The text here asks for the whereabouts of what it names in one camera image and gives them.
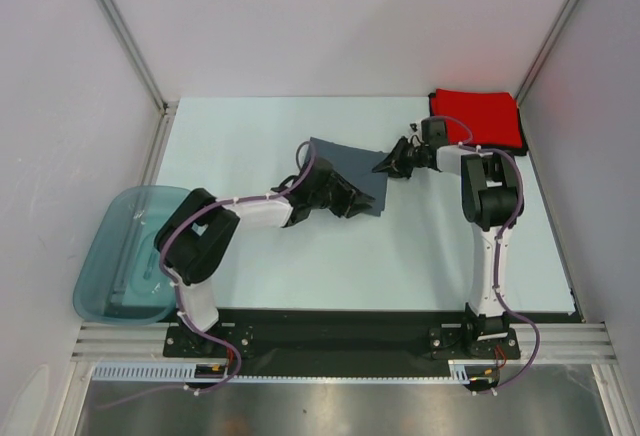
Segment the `aluminium front rail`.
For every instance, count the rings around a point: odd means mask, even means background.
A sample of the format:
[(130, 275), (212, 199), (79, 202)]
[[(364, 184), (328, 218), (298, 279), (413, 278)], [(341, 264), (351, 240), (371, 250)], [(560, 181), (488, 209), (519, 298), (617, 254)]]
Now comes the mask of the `aluminium front rail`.
[[(166, 334), (173, 325), (108, 326), (84, 323), (72, 350), (73, 362), (164, 362)], [(541, 324), (537, 364), (609, 364), (617, 361), (604, 324)]]

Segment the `left aluminium frame post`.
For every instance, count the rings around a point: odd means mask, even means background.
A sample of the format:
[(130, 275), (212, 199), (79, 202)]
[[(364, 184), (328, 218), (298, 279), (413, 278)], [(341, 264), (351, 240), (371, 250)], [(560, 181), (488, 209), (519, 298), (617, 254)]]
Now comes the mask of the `left aluminium frame post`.
[(96, 0), (96, 2), (153, 106), (160, 114), (164, 114), (168, 103), (163, 97), (117, 1)]

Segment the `right aluminium frame post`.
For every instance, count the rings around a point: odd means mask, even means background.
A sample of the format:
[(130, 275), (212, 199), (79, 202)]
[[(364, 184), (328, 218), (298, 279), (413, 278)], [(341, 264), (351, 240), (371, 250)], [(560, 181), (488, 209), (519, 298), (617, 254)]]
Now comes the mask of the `right aluminium frame post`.
[(538, 79), (546, 61), (551, 56), (552, 51), (561, 39), (565, 29), (567, 28), (573, 14), (578, 9), (582, 0), (564, 0), (560, 9), (552, 21), (552, 24), (547, 31), (542, 44), (536, 52), (534, 59), (532, 60), (522, 82), (518, 86), (515, 93), (515, 100), (519, 106), (524, 104), (524, 101), (529, 94), (534, 83)]

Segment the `aluminium frame post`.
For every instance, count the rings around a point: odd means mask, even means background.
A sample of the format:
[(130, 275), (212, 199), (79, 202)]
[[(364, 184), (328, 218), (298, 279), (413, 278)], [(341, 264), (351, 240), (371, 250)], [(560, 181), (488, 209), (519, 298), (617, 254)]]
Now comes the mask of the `aluminium frame post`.
[(561, 39), (565, 29), (567, 28), (573, 14), (578, 9), (582, 0), (564, 0), (560, 9), (552, 21), (552, 24), (547, 31), (542, 44), (536, 52), (534, 59), (532, 60), (522, 82), (518, 86), (515, 93), (515, 100), (519, 106), (524, 104), (524, 101), (529, 94), (534, 83), (538, 79), (546, 61), (551, 56), (552, 51)]
[(164, 114), (168, 103), (163, 97), (117, 1), (96, 0), (96, 2), (153, 106), (160, 114)]

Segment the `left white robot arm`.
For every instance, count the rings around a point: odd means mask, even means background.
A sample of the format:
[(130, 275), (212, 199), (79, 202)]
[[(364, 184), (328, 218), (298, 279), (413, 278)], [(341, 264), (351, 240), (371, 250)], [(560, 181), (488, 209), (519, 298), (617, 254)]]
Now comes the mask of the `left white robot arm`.
[(191, 191), (158, 231), (159, 269), (169, 279), (177, 316), (188, 329), (186, 343), (197, 354), (214, 353), (221, 332), (211, 278), (241, 230), (292, 227), (314, 210), (352, 218), (375, 198), (342, 176), (326, 159), (313, 156), (299, 172), (256, 196), (219, 200), (204, 188)]

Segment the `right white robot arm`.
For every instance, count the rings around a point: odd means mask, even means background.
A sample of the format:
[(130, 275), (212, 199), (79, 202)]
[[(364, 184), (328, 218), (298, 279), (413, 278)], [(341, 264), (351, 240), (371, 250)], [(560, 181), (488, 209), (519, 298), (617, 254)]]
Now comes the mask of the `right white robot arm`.
[(506, 255), (524, 209), (521, 174), (507, 152), (473, 146), (471, 130), (452, 117), (431, 116), (411, 128), (373, 171), (408, 179), (428, 168), (459, 178), (474, 246), (471, 292), (455, 345), (472, 358), (499, 355), (513, 317), (505, 295)]

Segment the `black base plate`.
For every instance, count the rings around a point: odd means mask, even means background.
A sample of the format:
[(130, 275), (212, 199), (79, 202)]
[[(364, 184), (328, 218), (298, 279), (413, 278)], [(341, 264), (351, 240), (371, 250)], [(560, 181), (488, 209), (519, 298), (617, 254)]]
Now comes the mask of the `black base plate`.
[(459, 311), (330, 311), (222, 309), (207, 339), (177, 321), (166, 334), (164, 356), (204, 361), (238, 349), (237, 363), (252, 374), (271, 371), (321, 375), (404, 376), (425, 374), (451, 360), (474, 364), (518, 362), (521, 351), (509, 332), (500, 354), (472, 358), (455, 343)]

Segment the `grey t shirt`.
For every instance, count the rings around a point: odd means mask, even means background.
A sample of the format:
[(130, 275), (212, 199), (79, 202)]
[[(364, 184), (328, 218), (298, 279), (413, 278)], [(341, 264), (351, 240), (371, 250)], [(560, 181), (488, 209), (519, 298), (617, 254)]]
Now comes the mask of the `grey t shirt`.
[(375, 173), (373, 168), (386, 154), (311, 137), (316, 155), (329, 161), (334, 169), (361, 192), (374, 198), (366, 215), (380, 217), (385, 209), (387, 195), (387, 176)]

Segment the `teal transparent plastic bin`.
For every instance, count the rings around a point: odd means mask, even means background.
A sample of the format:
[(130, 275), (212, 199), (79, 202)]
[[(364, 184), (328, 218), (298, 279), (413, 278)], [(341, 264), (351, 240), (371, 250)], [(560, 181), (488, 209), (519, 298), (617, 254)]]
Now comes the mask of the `teal transparent plastic bin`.
[(189, 194), (171, 186), (136, 186), (110, 203), (76, 282), (72, 303), (87, 322), (149, 325), (175, 308), (159, 267), (158, 231)]

